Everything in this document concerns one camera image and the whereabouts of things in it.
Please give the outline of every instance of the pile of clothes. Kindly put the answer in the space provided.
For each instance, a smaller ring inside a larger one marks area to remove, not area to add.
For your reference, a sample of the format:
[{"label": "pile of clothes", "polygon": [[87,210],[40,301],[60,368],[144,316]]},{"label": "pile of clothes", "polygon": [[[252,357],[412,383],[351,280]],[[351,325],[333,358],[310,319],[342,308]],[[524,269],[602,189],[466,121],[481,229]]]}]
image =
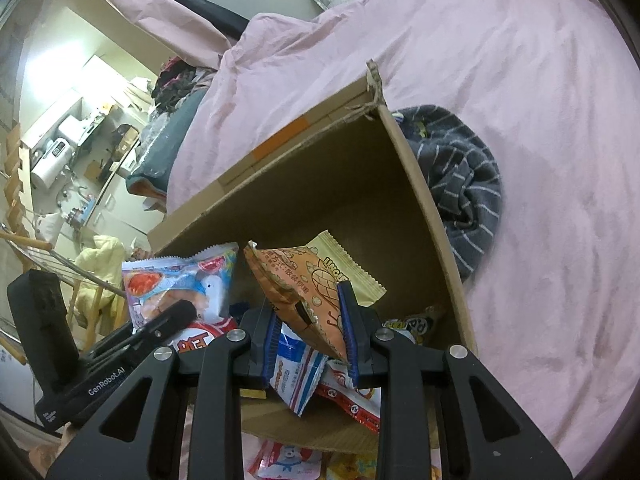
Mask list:
[{"label": "pile of clothes", "polygon": [[127,177],[131,194],[164,202],[175,157],[215,74],[179,57],[164,64],[151,92],[156,108],[140,133],[140,163]]},{"label": "pile of clothes", "polygon": [[436,105],[394,113],[429,186],[464,282],[494,243],[502,181],[489,147],[456,115]]}]

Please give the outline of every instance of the cardboard box on counter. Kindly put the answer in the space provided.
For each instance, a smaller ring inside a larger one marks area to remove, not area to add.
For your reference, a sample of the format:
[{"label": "cardboard box on counter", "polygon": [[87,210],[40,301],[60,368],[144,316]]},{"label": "cardboard box on counter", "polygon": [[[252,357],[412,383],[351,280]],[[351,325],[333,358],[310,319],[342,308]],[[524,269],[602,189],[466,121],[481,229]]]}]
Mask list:
[{"label": "cardboard box on counter", "polygon": [[[377,67],[276,133],[152,230],[158,255],[212,244],[300,246],[329,230],[387,290],[381,319],[440,304],[431,345],[476,352],[456,263],[420,167],[386,108]],[[264,297],[240,253],[232,302]],[[242,400],[243,431],[283,444],[372,452],[377,436],[336,404],[313,398],[302,417],[274,393]]]}]

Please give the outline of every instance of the black bed frame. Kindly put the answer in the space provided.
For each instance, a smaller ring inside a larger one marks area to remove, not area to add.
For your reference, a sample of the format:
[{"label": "black bed frame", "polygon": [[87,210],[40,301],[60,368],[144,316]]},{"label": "black bed frame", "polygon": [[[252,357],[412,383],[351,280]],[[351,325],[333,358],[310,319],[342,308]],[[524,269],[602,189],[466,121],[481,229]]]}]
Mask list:
[{"label": "black bed frame", "polygon": [[[18,0],[0,0],[0,27]],[[176,0],[205,16],[228,36],[239,39],[248,20],[207,0]],[[609,13],[640,68],[640,0],[599,0]],[[640,383],[615,427],[577,480],[640,478],[637,448],[640,442]],[[0,423],[0,478],[40,478]]]}]

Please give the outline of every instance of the plastic bag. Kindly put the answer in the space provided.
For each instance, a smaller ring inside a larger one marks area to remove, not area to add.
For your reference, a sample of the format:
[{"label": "plastic bag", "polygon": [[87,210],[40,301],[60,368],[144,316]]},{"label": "plastic bag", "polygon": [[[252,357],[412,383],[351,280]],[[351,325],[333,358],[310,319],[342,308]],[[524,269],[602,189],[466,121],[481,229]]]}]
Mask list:
[{"label": "plastic bag", "polygon": [[384,326],[392,328],[396,332],[411,333],[413,342],[418,345],[426,346],[429,343],[431,335],[435,331],[438,322],[444,317],[446,309],[434,304],[428,306],[424,312],[413,314],[402,319],[388,319],[384,322]]},{"label": "plastic bag", "polygon": [[338,404],[374,433],[380,431],[380,388],[357,390],[349,377],[347,365],[343,362],[327,362],[316,393]]},{"label": "plastic bag", "polygon": [[375,454],[334,453],[326,467],[326,480],[375,480]]},{"label": "plastic bag", "polygon": [[244,256],[278,317],[309,346],[343,361],[347,352],[337,283],[350,280],[365,304],[386,292],[328,231],[301,247],[260,250],[249,242]]},{"label": "plastic bag", "polygon": [[140,132],[140,153],[145,153],[149,146],[158,138],[158,135],[164,130],[169,122],[169,114],[167,112],[158,115],[152,119]]},{"label": "plastic bag", "polygon": [[262,480],[317,480],[322,452],[266,441],[248,473]]},{"label": "plastic bag", "polygon": [[203,348],[236,328],[228,313],[228,290],[237,259],[235,243],[213,246],[191,258],[165,257],[124,262],[122,273],[135,329],[178,300],[188,300],[197,319],[173,339],[180,352]]},{"label": "plastic bag", "polygon": [[327,356],[282,325],[271,386],[296,415],[302,415],[322,376]]},{"label": "plastic bag", "polygon": [[55,247],[64,224],[65,219],[60,211],[44,215],[34,215],[33,227],[36,240],[49,242]]}]

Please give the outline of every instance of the pink duvet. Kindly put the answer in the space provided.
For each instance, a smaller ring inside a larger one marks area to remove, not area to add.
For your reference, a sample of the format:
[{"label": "pink duvet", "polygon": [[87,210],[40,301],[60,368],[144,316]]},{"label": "pink duvet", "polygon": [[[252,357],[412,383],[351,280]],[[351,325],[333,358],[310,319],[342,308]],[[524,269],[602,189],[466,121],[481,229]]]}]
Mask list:
[{"label": "pink duvet", "polygon": [[597,1],[357,0],[313,22],[260,14],[219,54],[169,210],[367,59],[392,110],[443,106],[491,147],[504,213],[466,284],[479,351],[580,471],[640,377],[640,73]]}]

